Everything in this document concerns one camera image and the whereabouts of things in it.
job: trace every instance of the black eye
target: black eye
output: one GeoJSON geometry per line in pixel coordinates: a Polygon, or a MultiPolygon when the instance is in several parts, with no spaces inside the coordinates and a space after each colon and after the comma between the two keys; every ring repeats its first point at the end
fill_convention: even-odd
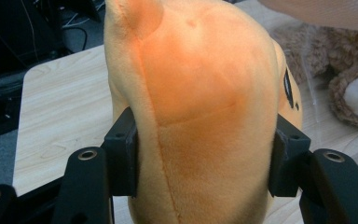
{"type": "Polygon", "coordinates": [[[294,103],[293,103],[292,85],[290,84],[290,78],[287,69],[286,72],[284,73],[283,85],[284,85],[284,91],[286,92],[287,100],[289,101],[290,106],[293,108],[294,103]]]}

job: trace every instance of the brown teddy bear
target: brown teddy bear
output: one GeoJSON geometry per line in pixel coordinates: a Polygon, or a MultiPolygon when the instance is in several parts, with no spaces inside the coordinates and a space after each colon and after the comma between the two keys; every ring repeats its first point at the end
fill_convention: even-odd
{"type": "Polygon", "coordinates": [[[284,49],[297,83],[325,77],[332,110],[358,127],[358,31],[301,23],[271,35],[284,49]]]}

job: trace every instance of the light wood surface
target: light wood surface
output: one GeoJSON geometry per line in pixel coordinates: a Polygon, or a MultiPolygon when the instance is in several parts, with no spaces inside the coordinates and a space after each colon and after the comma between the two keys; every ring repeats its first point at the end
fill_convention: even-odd
{"type": "MultiPolygon", "coordinates": [[[[255,1],[240,6],[261,10],[255,1]]],[[[300,85],[304,107],[303,132],[311,149],[341,150],[358,161],[358,130],[332,115],[326,90],[311,80],[300,85]]],[[[63,175],[68,157],[82,147],[98,147],[112,126],[112,106],[103,47],[89,49],[31,69],[24,79],[13,185],[19,195],[63,175]]],[[[302,223],[298,198],[276,199],[265,223],[302,223]]],[[[118,224],[132,223],[127,199],[115,198],[118,224]]]]}

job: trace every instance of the seam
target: seam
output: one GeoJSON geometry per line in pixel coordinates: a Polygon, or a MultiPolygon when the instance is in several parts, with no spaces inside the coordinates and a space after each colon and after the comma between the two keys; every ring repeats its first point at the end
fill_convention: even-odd
{"type": "Polygon", "coordinates": [[[234,103],[232,103],[230,105],[226,105],[226,106],[224,106],[222,108],[219,108],[219,109],[217,109],[215,111],[205,112],[205,113],[201,114],[200,116],[197,116],[197,117],[194,117],[194,118],[183,119],[183,120],[172,120],[170,122],[164,123],[163,125],[161,125],[161,127],[166,128],[166,127],[169,127],[171,125],[179,125],[179,124],[188,123],[188,122],[191,122],[191,121],[194,121],[194,120],[204,119],[204,118],[210,117],[212,114],[215,114],[215,113],[230,109],[230,108],[232,108],[232,107],[234,107],[236,105],[238,105],[238,103],[234,102],[234,103]]]}
{"type": "MultiPolygon", "coordinates": [[[[117,3],[117,9],[118,9],[118,11],[119,11],[120,14],[121,14],[120,16],[123,18],[123,21],[124,21],[125,23],[127,23],[127,27],[130,28],[131,33],[133,33],[133,34],[135,35],[135,37],[136,37],[136,42],[137,42],[138,49],[139,49],[139,47],[141,46],[141,44],[140,44],[140,43],[141,43],[141,40],[140,40],[139,36],[136,34],[136,32],[135,32],[135,31],[133,30],[133,28],[130,26],[129,20],[128,20],[128,18],[126,17],[125,13],[123,12],[122,5],[118,2],[118,0],[116,0],[115,2],[117,3]]],[[[146,76],[145,76],[145,66],[144,66],[144,62],[141,60],[141,57],[140,57],[140,55],[139,55],[139,52],[137,53],[137,56],[138,56],[138,60],[139,60],[139,62],[140,62],[140,66],[141,66],[142,77],[143,77],[144,80],[146,80],[146,76]]],[[[151,102],[150,91],[149,91],[147,85],[145,85],[145,88],[146,88],[146,91],[147,91],[148,98],[150,99],[150,104],[151,104],[151,109],[152,109],[153,117],[154,117],[156,123],[158,123],[157,120],[156,120],[156,110],[155,110],[155,108],[154,108],[154,106],[153,106],[153,103],[151,102]]],[[[157,127],[157,129],[156,129],[156,131],[157,131],[157,139],[158,139],[158,152],[159,152],[159,156],[160,156],[161,161],[163,161],[163,159],[162,159],[162,158],[163,158],[163,155],[162,155],[162,152],[161,152],[161,141],[160,141],[160,138],[159,138],[159,135],[158,135],[158,130],[159,130],[159,127],[157,127]]],[[[181,223],[180,215],[179,215],[179,213],[178,213],[178,210],[177,210],[177,208],[176,208],[176,204],[175,204],[174,198],[173,198],[173,196],[172,196],[172,187],[171,187],[170,181],[168,180],[168,177],[167,177],[167,168],[166,168],[164,162],[162,163],[162,170],[163,170],[163,172],[164,172],[164,178],[165,178],[165,181],[166,181],[166,183],[167,183],[167,187],[168,187],[168,189],[169,189],[169,194],[170,194],[170,197],[171,197],[171,202],[172,202],[173,211],[174,211],[174,213],[176,214],[178,223],[181,223]]]]}

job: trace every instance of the plush fabric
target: plush fabric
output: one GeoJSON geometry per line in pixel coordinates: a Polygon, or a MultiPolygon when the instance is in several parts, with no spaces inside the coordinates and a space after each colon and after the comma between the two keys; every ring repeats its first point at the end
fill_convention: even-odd
{"type": "Polygon", "coordinates": [[[273,10],[322,26],[358,31],[358,0],[258,0],[273,10]]]}
{"type": "Polygon", "coordinates": [[[295,81],[321,77],[334,114],[358,127],[358,31],[302,23],[278,27],[271,36],[284,49],[295,81]]]}
{"type": "Polygon", "coordinates": [[[139,132],[135,223],[257,223],[269,204],[277,114],[302,107],[281,48],[214,0],[108,0],[104,31],[114,120],[139,132]]]}

